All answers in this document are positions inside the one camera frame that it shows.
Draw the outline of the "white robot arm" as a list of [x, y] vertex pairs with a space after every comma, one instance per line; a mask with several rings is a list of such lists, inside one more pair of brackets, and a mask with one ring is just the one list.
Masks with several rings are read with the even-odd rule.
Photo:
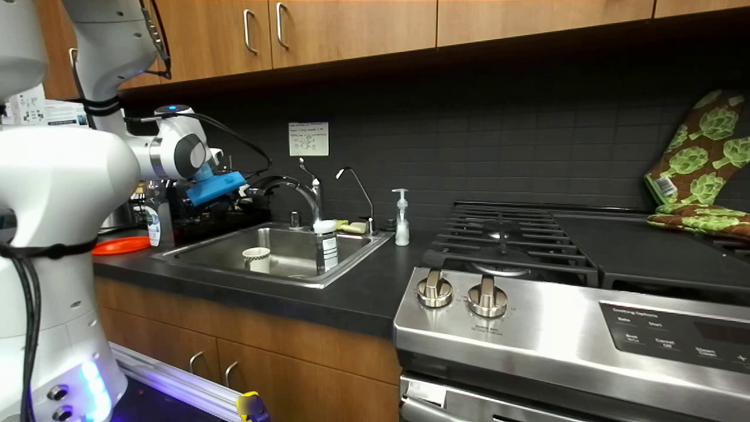
[[144, 0], [60, 0], [75, 31], [72, 74], [83, 126], [0, 131], [0, 420], [107, 422], [126, 391], [99, 323], [94, 255], [103, 221], [141, 181], [184, 181], [205, 135], [175, 112], [134, 135], [118, 87], [165, 54]]

